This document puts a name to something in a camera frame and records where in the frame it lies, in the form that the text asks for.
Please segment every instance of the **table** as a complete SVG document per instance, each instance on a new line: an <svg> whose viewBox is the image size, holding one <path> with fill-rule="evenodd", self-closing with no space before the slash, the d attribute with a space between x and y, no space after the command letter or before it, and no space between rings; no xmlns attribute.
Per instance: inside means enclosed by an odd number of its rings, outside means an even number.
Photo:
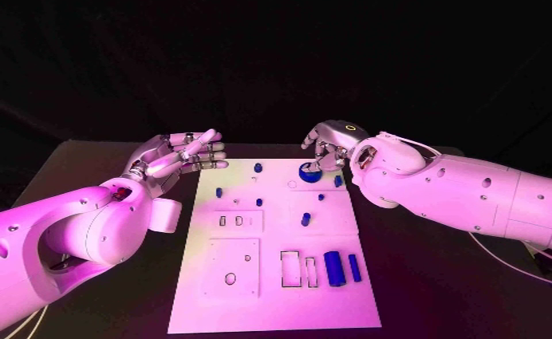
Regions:
<svg viewBox="0 0 552 339"><path fill-rule="evenodd" d="M54 150L15 206L93 186L120 174L139 144L66 141ZM442 152L461 155L453 148ZM296 145L226 144L230 158L305 158ZM148 231L123 264L84 282L50 306L35 339L87 338L466 338L546 337L552 287L501 265L466 233L420 219L403 207L373 206L344 178L381 320L380 329L167 335L198 173L182 175L165 197L182 203L171 235ZM486 239L535 271L515 241ZM0 332L2 337L11 329ZM25 337L28 330L21 331Z"/></svg>

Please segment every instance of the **round hole on arm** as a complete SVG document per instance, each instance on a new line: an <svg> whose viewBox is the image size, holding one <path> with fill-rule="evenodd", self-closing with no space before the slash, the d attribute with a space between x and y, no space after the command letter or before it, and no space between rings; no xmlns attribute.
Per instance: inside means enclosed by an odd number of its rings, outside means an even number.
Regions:
<svg viewBox="0 0 552 339"><path fill-rule="evenodd" d="M227 286L231 286L236 283L236 275L233 273L226 274L224 282Z"/></svg>

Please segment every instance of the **black background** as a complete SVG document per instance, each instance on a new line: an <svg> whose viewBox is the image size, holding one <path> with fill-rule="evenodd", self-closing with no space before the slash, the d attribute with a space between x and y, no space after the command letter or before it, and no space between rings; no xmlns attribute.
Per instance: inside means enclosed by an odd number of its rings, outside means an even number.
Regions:
<svg viewBox="0 0 552 339"><path fill-rule="evenodd" d="M0 0L2 183L66 139L298 143L331 118L550 175L548 6Z"/></svg>

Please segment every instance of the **blue object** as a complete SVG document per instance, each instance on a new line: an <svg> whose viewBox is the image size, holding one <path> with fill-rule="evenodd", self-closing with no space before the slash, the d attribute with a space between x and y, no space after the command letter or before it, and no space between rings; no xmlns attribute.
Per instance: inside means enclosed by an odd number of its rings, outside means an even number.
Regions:
<svg viewBox="0 0 552 339"><path fill-rule="evenodd" d="M314 183L318 182L321 178L321 170L318 171L302 171L302 168L306 168L309 166L309 162L305 162L299 167L298 167L298 177L303 182Z"/></svg>
<svg viewBox="0 0 552 339"><path fill-rule="evenodd" d="M341 180L339 175L335 175L335 178L332 180L332 184L335 185L335 187L339 187L342 185L342 180Z"/></svg>
<svg viewBox="0 0 552 339"><path fill-rule="evenodd" d="M303 213L302 219L301 219L301 225L308 226L308 222L309 222L309 213Z"/></svg>
<svg viewBox="0 0 552 339"><path fill-rule="evenodd" d="M355 262L354 254L348 254L348 263L350 263L350 271L352 272L354 282L361 280L360 271L358 271L358 263Z"/></svg>
<svg viewBox="0 0 552 339"><path fill-rule="evenodd" d="M337 251L328 251L324 254L326 280L329 281L331 287L339 287L345 284L344 272L341 266L341 258L338 257Z"/></svg>

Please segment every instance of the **white robotic arm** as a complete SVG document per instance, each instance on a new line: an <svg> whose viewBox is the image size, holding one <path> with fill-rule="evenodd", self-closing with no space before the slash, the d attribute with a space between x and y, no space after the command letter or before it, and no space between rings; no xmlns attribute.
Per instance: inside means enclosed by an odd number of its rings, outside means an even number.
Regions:
<svg viewBox="0 0 552 339"><path fill-rule="evenodd" d="M552 247L552 179L442 155L386 132L368 137L345 121L321 122L301 147L312 143L309 170L337 170L348 159L352 183L377 206L400 204L419 217L459 230ZM427 158L410 144L429 151Z"/></svg>
<svg viewBox="0 0 552 339"><path fill-rule="evenodd" d="M122 175L0 213L0 330L133 254L146 230L172 233L181 205L156 198L178 175L226 168L220 134L152 137ZM38 253L67 259L47 264Z"/></svg>

